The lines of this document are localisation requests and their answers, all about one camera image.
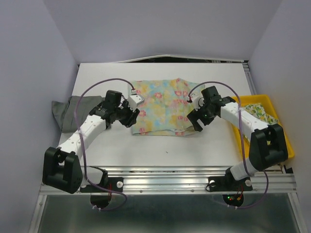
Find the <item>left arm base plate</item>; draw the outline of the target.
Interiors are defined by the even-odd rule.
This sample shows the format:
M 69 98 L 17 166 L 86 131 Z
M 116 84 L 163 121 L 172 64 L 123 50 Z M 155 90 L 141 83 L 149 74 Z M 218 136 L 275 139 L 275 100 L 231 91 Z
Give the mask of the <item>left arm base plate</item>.
M 109 177 L 108 171 L 96 166 L 87 168 L 95 182 L 83 179 L 79 191 L 90 193 L 92 209 L 99 212 L 117 210 L 123 207 L 127 196 L 123 193 L 123 177 Z

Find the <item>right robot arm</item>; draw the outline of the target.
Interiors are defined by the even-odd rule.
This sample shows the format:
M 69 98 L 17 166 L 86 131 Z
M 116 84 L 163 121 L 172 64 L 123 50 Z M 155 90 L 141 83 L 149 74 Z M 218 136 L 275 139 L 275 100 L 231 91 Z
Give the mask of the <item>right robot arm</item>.
M 242 155 L 242 162 L 228 168 L 220 177 L 209 177 L 208 192 L 251 189 L 250 177 L 257 172 L 285 162 L 289 158 L 286 138 L 279 124 L 268 124 L 241 107 L 240 97 L 222 97 L 215 86 L 205 88 L 196 95 L 191 90 L 187 101 L 194 109 L 187 115 L 197 132 L 209 125 L 215 117 L 235 126 L 243 142 L 249 139 L 249 153 Z

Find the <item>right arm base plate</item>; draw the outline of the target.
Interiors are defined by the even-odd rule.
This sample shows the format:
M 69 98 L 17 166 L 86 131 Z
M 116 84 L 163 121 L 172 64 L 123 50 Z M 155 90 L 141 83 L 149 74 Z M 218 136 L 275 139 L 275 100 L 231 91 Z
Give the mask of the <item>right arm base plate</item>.
M 205 186 L 207 192 L 225 192 L 223 200 L 229 207 L 241 208 L 244 202 L 244 192 L 252 191 L 252 183 L 249 177 L 235 180 L 228 168 L 223 176 L 209 176 Z

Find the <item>pastel floral skirt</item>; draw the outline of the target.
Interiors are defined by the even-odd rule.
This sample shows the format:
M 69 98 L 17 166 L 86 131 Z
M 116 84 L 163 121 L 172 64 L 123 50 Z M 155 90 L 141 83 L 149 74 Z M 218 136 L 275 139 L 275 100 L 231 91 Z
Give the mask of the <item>pastel floral skirt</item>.
M 193 106 L 187 100 L 197 83 L 177 78 L 133 81 L 132 84 L 144 97 L 137 122 L 131 127 L 132 135 L 187 136 L 195 133 L 187 118 Z

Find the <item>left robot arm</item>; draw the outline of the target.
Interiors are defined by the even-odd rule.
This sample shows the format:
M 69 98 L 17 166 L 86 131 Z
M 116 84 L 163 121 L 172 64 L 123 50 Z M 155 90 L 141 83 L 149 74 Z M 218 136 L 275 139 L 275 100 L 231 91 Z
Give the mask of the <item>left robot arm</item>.
M 90 181 L 86 164 L 80 164 L 80 159 L 86 159 L 90 144 L 115 121 L 127 128 L 134 125 L 142 103 L 144 98 L 139 94 L 133 93 L 123 99 L 122 93 L 107 91 L 106 97 L 90 109 L 85 121 L 67 141 L 46 150 L 42 182 L 71 194 L 88 184 L 97 191 L 104 191 L 108 187 L 108 179 L 98 174 Z

